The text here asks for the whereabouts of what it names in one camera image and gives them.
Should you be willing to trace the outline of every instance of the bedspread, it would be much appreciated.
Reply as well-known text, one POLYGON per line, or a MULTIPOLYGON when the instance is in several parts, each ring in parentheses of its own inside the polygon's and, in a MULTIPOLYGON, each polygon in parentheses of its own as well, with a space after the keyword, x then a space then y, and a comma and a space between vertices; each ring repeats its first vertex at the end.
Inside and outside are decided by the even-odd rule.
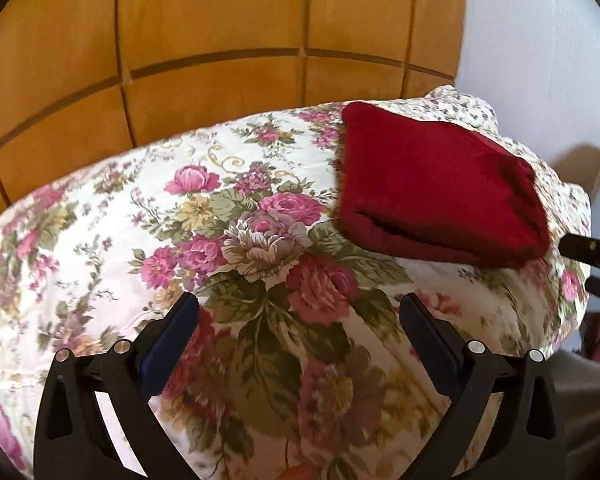
MULTIPOLYGON (((0 216, 0 444, 20 470, 32 476, 54 353, 133 339, 182 290, 199 297, 200 323, 150 405, 200 478, 398 478, 448 407, 398 323, 407 292, 494 352, 549 355, 577 327, 589 268, 560 257, 557 241, 589 233, 586 193, 451 86, 374 103, 460 124, 529 161, 546 256, 485 270, 349 242, 337 222, 344 104, 257 114, 104 160, 0 216)), ((497 402, 460 469, 478 458, 497 402)), ((104 400, 103 410, 140 470, 104 400)))

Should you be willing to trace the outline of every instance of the floral pattern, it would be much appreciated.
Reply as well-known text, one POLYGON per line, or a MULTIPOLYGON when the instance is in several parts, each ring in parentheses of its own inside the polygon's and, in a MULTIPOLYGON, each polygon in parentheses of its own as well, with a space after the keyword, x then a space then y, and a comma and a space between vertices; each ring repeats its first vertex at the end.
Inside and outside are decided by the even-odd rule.
MULTIPOLYGON (((549 355, 574 330, 589 269, 557 241, 589 233, 583 190, 452 87, 375 104, 460 124, 528 160, 548 253, 520 271, 478 269, 348 241, 337 218, 344 104, 202 128, 77 171, 0 217, 0 445, 20 470, 32 476, 54 352, 133 339, 183 290, 200 300, 199 323, 150 405, 209 479, 398 478, 448 407, 398 323, 407 292, 495 352, 549 355)), ((497 403, 461 469, 480 456, 497 403)))

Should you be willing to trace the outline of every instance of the folded red fabric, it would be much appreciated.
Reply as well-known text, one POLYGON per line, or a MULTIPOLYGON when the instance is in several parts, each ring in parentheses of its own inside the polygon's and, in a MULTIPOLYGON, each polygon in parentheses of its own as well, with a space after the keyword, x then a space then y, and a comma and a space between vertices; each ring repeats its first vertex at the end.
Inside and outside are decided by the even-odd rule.
POLYGON ((549 247, 529 164, 453 123, 354 102, 342 111, 349 238, 379 253, 517 269, 549 247))

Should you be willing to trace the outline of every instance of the small floral print fabric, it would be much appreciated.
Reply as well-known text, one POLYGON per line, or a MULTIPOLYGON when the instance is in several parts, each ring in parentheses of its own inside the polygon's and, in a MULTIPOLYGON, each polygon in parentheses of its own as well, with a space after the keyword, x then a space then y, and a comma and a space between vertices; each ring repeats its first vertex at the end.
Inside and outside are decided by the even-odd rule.
MULTIPOLYGON (((529 161, 552 238, 545 257, 479 269, 349 242, 337 207, 344 104, 257 114, 104 160, 0 217, 0 445, 19 470, 32 477, 54 352, 133 339, 183 290, 200 299, 199 325, 150 405, 200 478, 397 479, 448 407, 398 323, 407 292, 494 352, 551 354, 586 306, 589 269, 557 241, 589 233, 587 195, 451 86, 375 104, 460 124, 529 161)), ((478 459, 497 405, 459 470, 478 459)))

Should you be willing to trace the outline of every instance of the wooden headboard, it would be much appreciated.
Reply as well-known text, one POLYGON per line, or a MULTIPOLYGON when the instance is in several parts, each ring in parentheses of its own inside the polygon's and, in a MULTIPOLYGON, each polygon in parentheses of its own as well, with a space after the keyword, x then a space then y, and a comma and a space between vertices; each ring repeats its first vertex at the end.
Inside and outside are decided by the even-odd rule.
POLYGON ((464 0, 9 0, 0 212, 73 170, 244 115, 453 82, 464 0))

